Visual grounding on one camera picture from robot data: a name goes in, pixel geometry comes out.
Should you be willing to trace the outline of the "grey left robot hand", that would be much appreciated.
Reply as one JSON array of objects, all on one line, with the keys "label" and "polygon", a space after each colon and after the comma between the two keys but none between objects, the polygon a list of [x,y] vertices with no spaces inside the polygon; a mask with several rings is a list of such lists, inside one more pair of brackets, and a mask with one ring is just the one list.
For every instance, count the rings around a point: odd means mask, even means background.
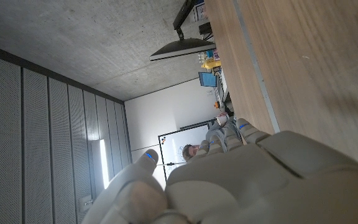
[{"label": "grey left robot hand", "polygon": [[239,118],[162,187],[149,149],[120,171],[85,223],[358,223],[358,162],[292,131]]}]

